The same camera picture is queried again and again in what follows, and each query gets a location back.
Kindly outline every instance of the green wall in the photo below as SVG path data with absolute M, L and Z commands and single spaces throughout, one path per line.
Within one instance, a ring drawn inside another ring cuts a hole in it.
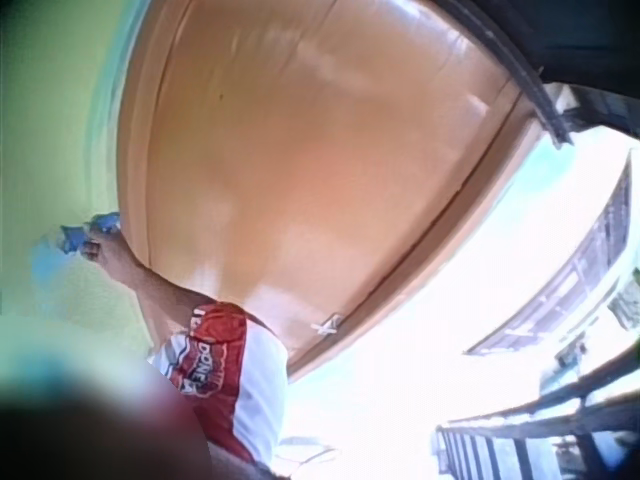
M 2 313 L 64 320 L 143 353 L 129 291 L 79 257 L 35 281 L 31 258 L 58 225 L 117 210 L 119 95 L 148 2 L 14 3 L 2 26 Z

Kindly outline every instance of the red and white shirt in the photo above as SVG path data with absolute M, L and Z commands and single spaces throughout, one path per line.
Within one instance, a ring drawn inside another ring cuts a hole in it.
M 269 465 L 284 421 L 287 351 L 255 317 L 231 303 L 196 308 L 150 362 L 191 404 L 207 440 Z

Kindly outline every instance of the metal railing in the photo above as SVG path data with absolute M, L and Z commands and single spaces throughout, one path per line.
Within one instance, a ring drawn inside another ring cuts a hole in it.
M 441 473 L 459 480 L 609 478 L 628 435 L 620 432 L 640 434 L 640 384 L 601 402 L 589 396 L 638 370 L 639 347 L 533 402 L 440 425 Z M 549 410 L 562 405 L 559 414 Z

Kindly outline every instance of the wooden door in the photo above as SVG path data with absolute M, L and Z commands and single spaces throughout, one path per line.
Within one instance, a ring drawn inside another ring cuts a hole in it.
M 260 317 L 293 359 L 384 282 L 518 95 L 410 0 L 158 1 L 138 43 L 125 233 L 172 281 Z

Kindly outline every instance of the hand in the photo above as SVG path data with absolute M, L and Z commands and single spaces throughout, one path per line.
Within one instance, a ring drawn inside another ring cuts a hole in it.
M 100 265 L 113 280 L 135 290 L 144 267 L 129 248 L 122 232 L 104 233 L 92 228 L 89 238 L 91 240 L 82 246 L 82 256 Z

